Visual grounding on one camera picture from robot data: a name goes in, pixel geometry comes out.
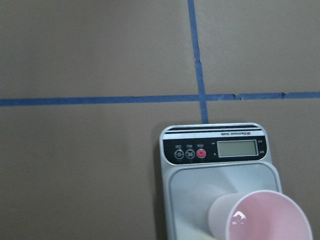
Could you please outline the silver digital kitchen scale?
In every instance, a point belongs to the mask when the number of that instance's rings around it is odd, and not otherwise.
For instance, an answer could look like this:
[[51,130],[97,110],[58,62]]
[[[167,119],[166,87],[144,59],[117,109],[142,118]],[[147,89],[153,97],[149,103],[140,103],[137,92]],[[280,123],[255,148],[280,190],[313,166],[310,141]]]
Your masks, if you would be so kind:
[[208,210],[221,196],[282,191],[257,123],[172,125],[161,132],[159,149],[170,240],[211,240]]

